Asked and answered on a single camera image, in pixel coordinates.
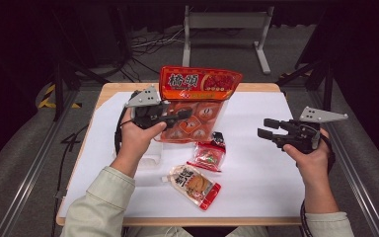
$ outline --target person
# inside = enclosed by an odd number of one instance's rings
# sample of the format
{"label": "person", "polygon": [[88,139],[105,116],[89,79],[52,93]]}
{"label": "person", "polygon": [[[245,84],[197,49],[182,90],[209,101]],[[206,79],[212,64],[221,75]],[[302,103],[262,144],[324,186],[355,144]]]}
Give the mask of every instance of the person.
{"label": "person", "polygon": [[[130,109],[123,121],[130,120]],[[150,141],[162,130],[164,122],[141,129],[133,122],[122,126],[122,144],[116,158],[104,168],[83,197],[69,207],[62,237],[70,236],[121,236],[122,221],[131,195],[135,189],[133,177],[140,158]],[[308,227],[314,237],[353,236],[345,212],[341,212],[332,194],[327,172],[329,148],[320,142],[317,150],[305,155],[291,145],[285,152],[296,162],[305,185],[305,209]],[[130,227],[127,237],[191,235],[181,227]],[[240,226],[227,235],[267,236],[262,226]]]}

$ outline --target hand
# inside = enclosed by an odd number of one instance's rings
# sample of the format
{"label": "hand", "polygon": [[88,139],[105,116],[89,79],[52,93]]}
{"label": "hand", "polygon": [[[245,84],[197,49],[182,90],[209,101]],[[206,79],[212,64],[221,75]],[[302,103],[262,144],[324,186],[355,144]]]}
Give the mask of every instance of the hand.
{"label": "hand", "polygon": [[[323,135],[329,138],[328,133],[321,129]],[[340,211],[332,194],[328,176],[329,147],[321,141],[318,149],[310,154],[303,154],[292,145],[284,145],[303,178],[305,186],[305,208],[307,213],[334,213]]]}
{"label": "hand", "polygon": [[[126,110],[122,122],[129,120],[131,120],[131,109]],[[166,124],[164,122],[159,122],[147,129],[142,129],[133,122],[124,124],[121,128],[121,148],[111,166],[133,178],[137,170],[138,162],[147,151],[150,141],[162,132],[165,127]]]}

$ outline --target gray floor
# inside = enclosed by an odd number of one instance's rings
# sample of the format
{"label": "gray floor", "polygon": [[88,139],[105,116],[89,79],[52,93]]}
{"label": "gray floor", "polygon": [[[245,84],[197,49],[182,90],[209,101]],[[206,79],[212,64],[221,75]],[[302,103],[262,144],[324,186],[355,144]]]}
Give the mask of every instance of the gray floor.
{"label": "gray floor", "polygon": [[[240,71],[244,74],[244,82],[275,82],[280,74],[294,70],[293,65],[313,30],[314,27],[283,27],[269,30],[265,42],[265,55],[271,69],[270,75],[263,75],[261,72],[252,45],[256,33],[252,31],[241,31],[232,37],[222,32],[195,34],[191,41],[190,63],[191,66]],[[163,65],[180,65],[182,55],[183,44],[175,42],[153,54],[144,54],[136,58],[147,66],[159,70]],[[130,61],[124,68],[131,72],[130,66],[138,73],[141,81],[158,80],[157,74],[138,63]],[[119,73],[108,79],[114,82],[128,82]],[[302,80],[299,79],[281,88],[287,92],[287,102],[295,118],[298,118],[305,106],[316,106],[313,95],[321,96],[322,89],[317,94],[313,94],[307,92],[301,85]],[[45,90],[46,88],[43,88],[38,94],[38,103]],[[31,183],[30,189],[26,192],[28,198],[20,205],[20,212],[14,216],[14,222],[12,222],[14,224],[9,227],[9,236],[50,235],[53,221],[53,196],[56,191],[61,158],[66,147],[66,144],[60,142],[89,122],[100,91],[101,86],[97,83],[85,82],[77,93],[75,102],[82,103],[83,107],[70,109],[67,112],[60,130],[55,134],[49,146],[48,156],[44,159],[45,163],[42,164],[38,178]],[[349,115],[347,121],[335,122],[334,128],[364,185],[364,193],[368,194],[372,200],[371,204],[379,215],[379,152],[344,100],[337,84],[334,85],[332,103],[334,112]],[[52,121],[54,113],[54,109],[39,109],[38,113],[20,128],[0,153],[0,223],[11,206],[19,186],[22,185],[23,179],[35,163],[47,132],[54,125]],[[85,132],[80,133],[79,140],[83,139],[84,134]],[[62,189],[67,186],[79,149],[80,144],[75,145],[73,150],[66,155],[61,176]],[[371,220],[371,217],[377,219],[378,216],[366,216],[366,211],[363,210],[372,209],[372,206],[365,206],[367,203],[359,202],[357,197],[363,192],[352,188],[353,181],[347,178],[345,172],[347,170],[341,162],[337,162],[331,173],[331,182],[341,209],[348,213],[355,236],[379,236],[379,234],[374,234],[377,230],[372,229],[372,225],[367,221]],[[56,235],[59,235],[60,230],[61,227],[56,226]],[[298,227],[295,226],[271,227],[269,233],[271,237],[301,236]]]}

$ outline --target wooden table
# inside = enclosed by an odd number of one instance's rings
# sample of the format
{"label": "wooden table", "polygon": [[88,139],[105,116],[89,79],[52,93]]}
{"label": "wooden table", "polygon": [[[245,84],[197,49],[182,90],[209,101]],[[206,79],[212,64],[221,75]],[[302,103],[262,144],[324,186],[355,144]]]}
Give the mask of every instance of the wooden table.
{"label": "wooden table", "polygon": [[[95,110],[98,109],[104,102],[110,99],[117,92],[132,92],[135,90],[144,90],[150,85],[154,85],[158,88],[157,83],[109,83],[104,85],[101,95],[96,103]],[[273,83],[241,83],[238,88],[238,92],[279,92],[279,87]],[[80,153],[78,155],[78,160],[76,162],[75,168],[72,172],[72,176],[77,167],[79,157],[81,157],[82,151],[84,149],[85,140],[88,136],[89,128],[87,130],[84,142]],[[56,222],[59,225],[64,225],[64,217],[60,217],[57,214]],[[220,217],[220,218],[131,218],[125,217],[123,221],[124,226],[236,226],[236,225],[301,225],[299,217],[276,217],[276,218],[261,218],[261,217],[247,217],[247,218],[233,218],[233,217]]]}

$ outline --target red and white package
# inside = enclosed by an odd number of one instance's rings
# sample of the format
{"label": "red and white package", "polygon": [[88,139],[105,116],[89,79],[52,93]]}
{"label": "red and white package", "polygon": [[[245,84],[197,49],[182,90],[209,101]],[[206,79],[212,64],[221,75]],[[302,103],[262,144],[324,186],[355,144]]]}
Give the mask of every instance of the red and white package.
{"label": "red and white package", "polygon": [[195,167],[174,167],[169,175],[172,186],[202,210],[207,210],[217,197],[221,186],[202,175]]}
{"label": "red and white package", "polygon": [[210,142],[197,142],[193,157],[187,161],[187,164],[202,169],[221,172],[221,165],[226,156],[226,145],[223,134],[218,131],[212,133]]}

